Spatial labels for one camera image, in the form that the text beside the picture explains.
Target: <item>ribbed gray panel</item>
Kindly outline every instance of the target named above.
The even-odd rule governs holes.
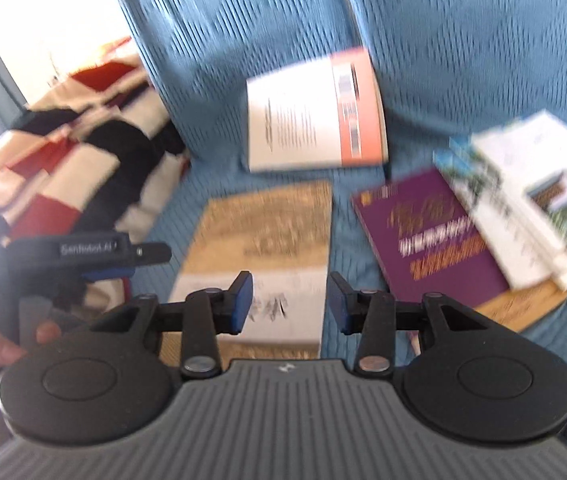
[[[291,364],[235,361],[111,444],[16,438],[0,451],[0,479],[567,480],[567,447],[556,439],[467,446],[422,426],[388,383],[358,379],[340,361]]]

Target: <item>patchwork blanket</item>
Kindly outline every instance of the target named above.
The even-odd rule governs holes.
[[[138,56],[77,72],[0,137],[0,240],[116,229],[143,240],[188,165]],[[119,280],[86,291],[122,301]]]

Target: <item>silver bolt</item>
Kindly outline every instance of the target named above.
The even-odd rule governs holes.
[[[378,374],[390,368],[390,361],[380,355],[366,355],[359,359],[359,368],[364,372]]]
[[[190,357],[183,365],[183,368],[193,374],[205,374],[213,370],[216,365],[217,363],[212,357],[208,357],[207,355],[197,355],[195,357]]]

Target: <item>beige wall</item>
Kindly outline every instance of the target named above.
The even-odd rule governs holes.
[[[0,0],[0,56],[29,102],[48,90],[50,53],[72,70],[128,34],[117,0]]]

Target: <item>blue textured fabric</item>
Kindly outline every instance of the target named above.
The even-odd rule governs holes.
[[[349,196],[381,168],[250,175],[241,163],[246,78],[350,46],[371,52],[394,178],[429,166],[449,135],[547,108],[567,122],[567,0],[120,0],[154,84],[194,153],[192,171],[151,238],[169,266],[140,269],[137,290],[167,298],[210,197],[308,178],[334,182],[330,268],[355,286],[383,281]],[[567,360],[567,305],[527,332]],[[356,338],[326,316],[323,356]],[[398,362],[411,354],[399,341]]]

